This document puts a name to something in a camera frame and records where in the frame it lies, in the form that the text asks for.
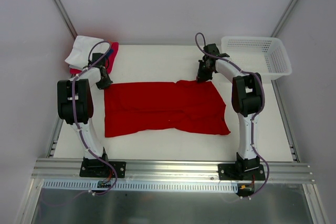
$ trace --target red cloth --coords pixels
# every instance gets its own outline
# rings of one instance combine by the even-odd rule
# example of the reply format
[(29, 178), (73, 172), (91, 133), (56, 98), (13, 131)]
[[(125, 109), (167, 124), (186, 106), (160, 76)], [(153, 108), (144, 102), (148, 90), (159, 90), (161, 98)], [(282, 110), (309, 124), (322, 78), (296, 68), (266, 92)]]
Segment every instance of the red cloth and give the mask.
[[(113, 53), (111, 53), (111, 55), (109, 56), (110, 65), (106, 69), (107, 73), (110, 73), (112, 71), (113, 63), (114, 63), (114, 60), (117, 56), (117, 52), (118, 52), (118, 49), (119, 49), (119, 43), (118, 42), (111, 42), (111, 43), (112, 43), (111, 48), (113, 49)], [(75, 68), (70, 68), (70, 74), (78, 74), (78, 73), (81, 73), (81, 72), (82, 72), (82, 70), (78, 70), (78, 69), (75, 69)]]
[(144, 130), (227, 135), (225, 103), (211, 82), (137, 82), (104, 90), (105, 137)]

